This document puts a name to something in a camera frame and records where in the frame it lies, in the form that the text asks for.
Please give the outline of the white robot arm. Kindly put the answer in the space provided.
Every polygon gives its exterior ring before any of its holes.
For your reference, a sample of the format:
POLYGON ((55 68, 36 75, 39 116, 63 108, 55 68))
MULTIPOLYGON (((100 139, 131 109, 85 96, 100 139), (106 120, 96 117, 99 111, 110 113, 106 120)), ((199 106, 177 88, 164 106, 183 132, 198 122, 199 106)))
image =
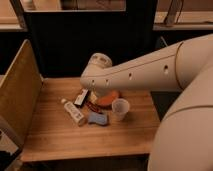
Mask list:
POLYGON ((117 66, 96 53, 80 82, 94 91, 178 91, 155 134, 148 171, 213 171, 213 33, 117 66))

